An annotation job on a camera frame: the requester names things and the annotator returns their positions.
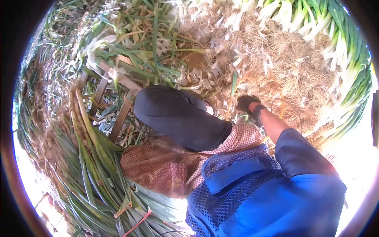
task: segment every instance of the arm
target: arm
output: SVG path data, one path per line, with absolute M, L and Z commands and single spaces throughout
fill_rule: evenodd
M 252 113 L 258 101 L 248 103 L 248 113 Z M 300 174 L 325 174 L 338 177 L 338 173 L 298 131 L 290 128 L 278 116 L 266 108 L 259 116 L 267 135 L 276 144 L 275 158 L 289 177 Z
M 249 110 L 253 112 L 256 105 L 260 104 L 259 102 L 251 102 L 249 105 Z M 259 116 L 264 129 L 270 139 L 276 144 L 278 138 L 282 131 L 290 128 L 285 122 L 283 122 L 278 116 L 272 114 L 268 109 L 262 109 Z

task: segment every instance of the wooden slat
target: wooden slat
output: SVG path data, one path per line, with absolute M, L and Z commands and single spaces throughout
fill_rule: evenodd
M 83 71 L 81 74 L 79 86 L 78 86 L 80 91 L 83 90 L 84 85 L 87 83 L 87 80 L 88 80 L 88 74 L 85 71 Z
M 106 73 L 109 71 L 109 66 L 103 62 L 100 61 L 99 67 L 103 69 Z M 118 81 L 119 83 L 123 84 L 127 88 L 130 89 L 129 94 L 133 95 L 134 97 L 137 95 L 137 93 L 142 90 L 142 87 L 140 87 L 138 84 L 136 84 L 134 81 L 132 81 L 130 78 L 127 78 L 123 75 L 118 75 Z
M 132 102 L 128 99 L 124 101 L 124 103 L 121 106 L 120 112 L 117 115 L 117 119 L 114 122 L 112 132 L 109 135 L 109 139 L 114 143 L 116 142 L 116 139 L 118 135 L 120 134 L 120 131 L 122 129 L 122 125 L 124 124 L 124 121 L 126 117 L 129 114 L 130 109 L 132 108 Z
M 105 71 L 104 77 L 105 78 L 109 78 L 108 71 Z M 108 85 L 108 80 L 105 79 L 105 78 L 101 78 L 99 87 L 97 88 L 97 91 L 96 91 L 96 94 L 95 94 L 95 99 L 94 99 L 94 101 L 96 103 L 92 103 L 91 109 L 90 109 L 90 111 L 88 113 L 90 115 L 90 117 L 91 116 L 94 117 L 96 115 L 96 112 L 97 112 L 97 109 L 98 109 L 97 105 L 100 104 L 100 101 L 103 98 L 106 86 Z
M 100 61 L 99 67 L 101 69 L 103 69 L 105 71 L 105 73 L 108 75 L 108 71 L 109 71 L 110 67 L 105 62 Z M 136 97 L 138 92 L 140 90 L 142 90 L 142 87 L 140 87 L 138 84 L 136 84 L 134 81 L 132 81 L 130 78 L 128 78 L 126 76 L 118 75 L 118 81 L 119 81 L 119 83 L 123 84 L 124 86 L 126 86 L 127 88 L 130 89 L 129 94 L 132 95 L 133 97 Z M 132 108 L 132 101 L 128 100 L 125 97 L 124 103 L 122 104 L 120 112 L 118 113 L 117 119 L 116 119 L 114 126 L 112 128 L 112 132 L 109 135 L 109 138 L 112 142 L 116 142 L 116 139 L 121 132 L 122 125 L 124 124 L 125 119 L 128 116 L 131 108 Z

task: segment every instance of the harvested green onion pile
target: harvested green onion pile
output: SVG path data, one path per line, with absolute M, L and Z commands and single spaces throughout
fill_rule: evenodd
M 100 236 L 123 236 L 152 210 L 130 236 L 173 231 L 163 222 L 175 219 L 170 215 L 170 199 L 161 195 L 152 199 L 145 194 L 148 190 L 124 178 L 119 162 L 124 149 L 93 127 L 78 89 L 70 94 L 70 116 L 62 116 L 60 125 L 48 133 L 52 142 L 46 145 L 60 150 L 56 158 L 62 159 L 57 159 L 59 171 L 54 179 L 59 181 L 60 197 L 76 227 Z
M 205 3 L 210 5 L 216 3 L 222 6 L 222 2 L 228 1 L 194 1 L 190 6 L 202 9 Z M 218 27 L 231 26 L 229 34 L 240 29 L 244 14 L 256 14 L 262 32 L 268 29 L 269 21 L 274 20 L 281 25 L 282 31 L 298 33 L 311 45 L 317 43 L 320 38 L 329 39 L 328 44 L 321 49 L 321 52 L 324 64 L 334 73 L 333 85 L 326 93 L 326 96 L 333 98 L 334 105 L 328 113 L 321 116 L 313 132 L 330 123 L 333 124 L 333 128 L 321 134 L 314 145 L 318 146 L 332 139 L 340 138 L 354 128 L 362 118 L 362 111 L 370 96 L 372 89 L 372 69 L 370 67 L 372 65 L 370 65 L 371 56 L 367 45 L 340 1 L 233 0 L 232 2 L 232 8 L 235 9 L 233 14 L 225 19 L 223 19 L 223 15 L 216 23 Z

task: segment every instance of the green onion bundle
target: green onion bundle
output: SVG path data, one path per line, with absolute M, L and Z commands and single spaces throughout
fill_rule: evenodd
M 359 30 L 338 0 L 234 0 L 234 8 L 241 12 L 259 10 L 260 26 L 272 19 L 282 25 L 283 31 L 299 33 L 306 41 L 316 41 L 319 35 L 326 35 L 330 45 L 323 50 L 326 64 L 335 72 L 331 89 L 340 88 L 340 97 L 332 115 L 322 119 L 320 126 L 334 121 L 339 138 L 362 117 L 372 87 L 370 54 Z M 351 121 L 347 113 L 356 118 Z
M 175 220 L 172 200 L 158 194 L 152 199 L 148 190 L 123 176 L 119 159 L 124 149 L 92 125 L 78 89 L 70 93 L 70 116 L 62 118 L 61 127 L 52 130 L 56 143 L 51 146 L 63 151 L 64 161 L 58 159 L 62 174 L 57 171 L 56 179 L 75 226 L 100 236 L 123 236 L 148 215 L 130 236 L 154 237 L 173 231 L 164 222 Z

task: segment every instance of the white onion stalk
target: white onion stalk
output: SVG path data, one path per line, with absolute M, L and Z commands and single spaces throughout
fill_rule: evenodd
M 274 11 L 280 7 L 280 0 L 275 0 L 269 5 L 262 8 L 258 20 L 263 20 L 264 18 L 271 17 L 271 15 L 274 13 Z

